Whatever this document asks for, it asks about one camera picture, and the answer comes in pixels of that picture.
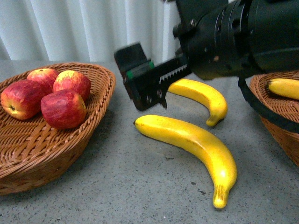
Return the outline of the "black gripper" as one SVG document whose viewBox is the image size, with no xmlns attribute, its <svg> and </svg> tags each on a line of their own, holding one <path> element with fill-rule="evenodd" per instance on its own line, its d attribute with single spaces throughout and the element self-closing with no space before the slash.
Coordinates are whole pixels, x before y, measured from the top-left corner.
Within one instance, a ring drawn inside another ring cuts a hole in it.
<svg viewBox="0 0 299 224">
<path fill-rule="evenodd" d="M 166 90 L 190 73 L 204 80 L 241 74 L 244 34 L 233 22 L 246 16 L 250 2 L 177 2 L 181 22 L 173 35 L 180 49 L 171 60 L 146 71 L 144 108 L 166 107 Z"/>
</svg>

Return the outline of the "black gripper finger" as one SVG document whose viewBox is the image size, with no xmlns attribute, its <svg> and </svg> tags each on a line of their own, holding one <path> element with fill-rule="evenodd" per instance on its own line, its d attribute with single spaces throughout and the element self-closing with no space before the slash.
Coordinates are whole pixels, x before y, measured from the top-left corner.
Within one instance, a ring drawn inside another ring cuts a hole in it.
<svg viewBox="0 0 299 224">
<path fill-rule="evenodd" d="M 123 78 L 124 86 L 130 98 L 133 97 L 128 81 L 137 74 L 154 68 L 154 63 L 147 59 L 140 42 L 135 42 L 114 53 L 114 59 Z"/>
</svg>

